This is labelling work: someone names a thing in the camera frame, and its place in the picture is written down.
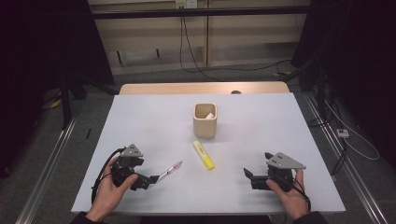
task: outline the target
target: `highlighter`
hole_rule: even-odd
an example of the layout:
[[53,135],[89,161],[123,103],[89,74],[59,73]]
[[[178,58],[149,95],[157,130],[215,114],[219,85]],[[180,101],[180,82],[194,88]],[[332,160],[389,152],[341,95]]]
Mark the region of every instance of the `highlighter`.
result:
[[215,168],[215,163],[213,163],[209,155],[207,155],[201,143],[198,140],[195,140],[192,142],[192,144],[194,145],[199,157],[201,157],[201,160],[204,162],[206,169],[212,170],[213,168]]

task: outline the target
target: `electrical outlet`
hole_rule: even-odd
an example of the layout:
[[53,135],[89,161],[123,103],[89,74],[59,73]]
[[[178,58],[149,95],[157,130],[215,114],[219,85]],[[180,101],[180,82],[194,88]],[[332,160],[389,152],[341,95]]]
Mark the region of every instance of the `electrical outlet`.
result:
[[347,132],[347,129],[337,129],[337,136],[339,138],[348,138],[349,133]]
[[176,9],[183,9],[186,7],[186,0],[176,0]]
[[197,0],[186,0],[186,8],[198,8]]

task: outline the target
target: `metal rail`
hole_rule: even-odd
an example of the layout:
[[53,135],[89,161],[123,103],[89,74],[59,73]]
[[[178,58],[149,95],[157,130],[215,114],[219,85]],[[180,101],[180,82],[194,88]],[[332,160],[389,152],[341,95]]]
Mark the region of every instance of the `metal rail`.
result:
[[89,18],[94,20],[166,18],[166,17],[202,17],[202,16],[242,16],[242,15],[282,15],[282,14],[330,14],[338,5],[331,6],[297,6],[297,7],[226,7],[226,8],[185,8],[155,10],[123,10],[86,12],[41,12],[42,16],[56,19]]
[[[313,96],[305,95],[305,100],[308,102],[309,107],[312,110],[315,118],[319,120],[320,123],[323,123],[324,120],[320,118],[319,112],[317,111],[317,102],[315,101]],[[330,143],[332,150],[334,151],[337,158],[340,158],[341,153],[343,151],[343,146],[341,142],[338,140],[335,132],[332,130],[332,127],[329,125],[322,125],[321,129]],[[378,224],[388,224],[387,219],[385,218],[381,207],[379,206],[378,202],[376,201],[372,192],[368,189],[364,181],[361,179],[358,171],[355,169],[352,161],[346,157],[344,162],[344,170],[346,172],[346,176],[348,177],[350,183],[352,184],[353,188],[355,189],[356,193],[358,194],[359,198],[361,199],[361,203],[363,204],[364,208],[367,211],[367,214],[370,216],[373,223]]]
[[83,102],[78,102],[76,104],[76,113],[71,118],[69,124],[66,129],[61,132],[59,136],[58,142],[55,145],[55,148],[52,150],[52,153],[49,156],[49,159],[41,173],[41,176],[35,182],[35,186],[32,192],[29,195],[28,200],[26,201],[24,207],[21,210],[21,213],[17,219],[16,224],[30,224],[35,217],[35,213],[38,209],[38,206],[41,203],[41,200],[44,197],[44,193],[47,190],[47,186],[52,178],[53,173],[55,172],[55,168],[59,163],[59,159],[62,156],[64,148],[69,140],[70,134],[72,133],[74,126],[76,124],[77,117],[83,107]]

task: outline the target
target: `finger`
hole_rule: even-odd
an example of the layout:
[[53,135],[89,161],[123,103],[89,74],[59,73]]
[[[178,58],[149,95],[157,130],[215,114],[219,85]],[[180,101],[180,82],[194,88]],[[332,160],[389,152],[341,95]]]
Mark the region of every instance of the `finger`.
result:
[[111,159],[111,161],[110,161],[110,162],[107,164],[107,166],[105,167],[105,170],[104,170],[104,172],[103,172],[103,176],[105,176],[105,175],[108,176],[108,174],[111,173],[111,166],[112,166],[114,163],[116,163],[116,160],[117,160],[118,158],[119,158],[119,157],[115,157],[115,158]]
[[288,197],[285,191],[280,188],[280,186],[272,179],[267,179],[265,183],[268,185],[268,187],[279,197],[280,201],[284,200],[285,198]]
[[136,174],[128,176],[128,178],[126,178],[124,182],[119,186],[119,189],[122,191],[122,193],[124,193],[127,189],[129,189],[132,186],[132,184],[136,182],[138,177],[139,176]]
[[296,180],[301,184],[301,187],[304,188],[304,172],[302,169],[296,169]]
[[111,159],[111,161],[107,164],[107,166],[112,166],[114,163],[116,163],[116,160],[117,160],[118,158],[119,158],[119,157],[115,157],[115,158]]

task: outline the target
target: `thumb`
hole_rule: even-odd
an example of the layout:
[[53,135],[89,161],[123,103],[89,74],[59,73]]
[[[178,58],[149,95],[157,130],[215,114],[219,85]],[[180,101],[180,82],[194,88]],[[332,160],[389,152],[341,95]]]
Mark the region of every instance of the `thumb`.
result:
[[283,191],[283,189],[272,179],[267,179],[265,183],[268,185],[268,187],[279,197],[280,201],[282,201],[284,198],[288,197]]
[[138,176],[138,175],[135,175],[135,174],[128,176],[128,177],[124,180],[124,182],[119,186],[119,189],[121,189],[122,192],[125,192],[128,188],[130,188],[130,187],[132,186],[132,184],[133,184],[134,182],[136,182],[136,180],[137,180],[138,177],[139,177],[139,176]]

